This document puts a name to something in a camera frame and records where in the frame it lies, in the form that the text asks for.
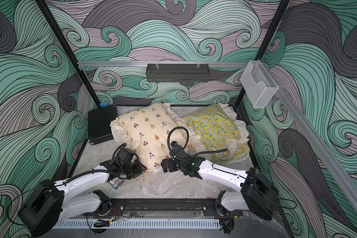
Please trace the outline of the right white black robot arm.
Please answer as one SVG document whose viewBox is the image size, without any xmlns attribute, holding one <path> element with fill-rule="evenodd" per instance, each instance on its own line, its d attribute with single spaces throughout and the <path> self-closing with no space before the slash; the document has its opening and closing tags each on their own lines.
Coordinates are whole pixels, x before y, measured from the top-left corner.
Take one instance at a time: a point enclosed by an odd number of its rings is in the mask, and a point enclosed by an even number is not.
<svg viewBox="0 0 357 238">
<path fill-rule="evenodd" d="M 161 162 L 165 173 L 181 171 L 192 178 L 211 180 L 231 188 L 232 192 L 221 195 L 221 207 L 227 211 L 245 210 L 261 219 L 270 221 L 279 191 L 258 169 L 235 170 L 212 163 L 202 157 L 188 161 L 169 158 Z"/>
</svg>

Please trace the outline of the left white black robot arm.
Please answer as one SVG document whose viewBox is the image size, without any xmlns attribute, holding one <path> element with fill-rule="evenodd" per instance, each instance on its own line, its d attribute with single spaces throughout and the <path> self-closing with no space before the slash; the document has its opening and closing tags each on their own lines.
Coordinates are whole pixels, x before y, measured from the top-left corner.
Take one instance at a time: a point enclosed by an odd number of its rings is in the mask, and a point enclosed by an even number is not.
<svg viewBox="0 0 357 238">
<path fill-rule="evenodd" d="M 44 235 L 58 222 L 77 215 L 106 216 L 112 204 L 104 192 L 95 190 L 85 196 L 79 194 L 116 178 L 133 179 L 146 170 L 138 159 L 125 164 L 108 160 L 68 179 L 56 182 L 46 179 L 32 191 L 17 215 L 34 238 Z"/>
</svg>

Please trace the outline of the cream bear print pillow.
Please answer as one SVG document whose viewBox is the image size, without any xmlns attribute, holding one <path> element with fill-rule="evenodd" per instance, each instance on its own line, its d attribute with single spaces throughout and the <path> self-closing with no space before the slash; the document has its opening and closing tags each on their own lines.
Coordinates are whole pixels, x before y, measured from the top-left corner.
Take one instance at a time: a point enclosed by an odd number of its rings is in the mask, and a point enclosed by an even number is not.
<svg viewBox="0 0 357 238">
<path fill-rule="evenodd" d="M 170 157 L 167 138 L 170 131 L 178 126 L 186 128 L 189 133 L 185 152 L 195 154 L 206 151 L 200 135 L 171 110 L 169 103 L 155 103 L 118 116 L 110 122 L 114 140 L 117 143 L 126 143 L 126 148 L 139 156 L 140 162 L 147 167 L 147 172 L 158 170 L 161 161 Z"/>
</svg>

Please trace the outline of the lemon print pillow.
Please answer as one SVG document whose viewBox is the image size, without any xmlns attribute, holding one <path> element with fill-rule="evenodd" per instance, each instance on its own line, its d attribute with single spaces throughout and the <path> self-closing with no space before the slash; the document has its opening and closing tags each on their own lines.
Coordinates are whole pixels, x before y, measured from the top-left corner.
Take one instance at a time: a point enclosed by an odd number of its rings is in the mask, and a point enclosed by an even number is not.
<svg viewBox="0 0 357 238">
<path fill-rule="evenodd" d="M 226 152 L 204 154 L 203 157 L 218 165 L 227 165 L 249 157 L 249 132 L 244 121 L 237 119 L 227 104 L 214 104 L 183 118 L 186 125 L 199 135 L 207 151 L 227 149 Z"/>
</svg>

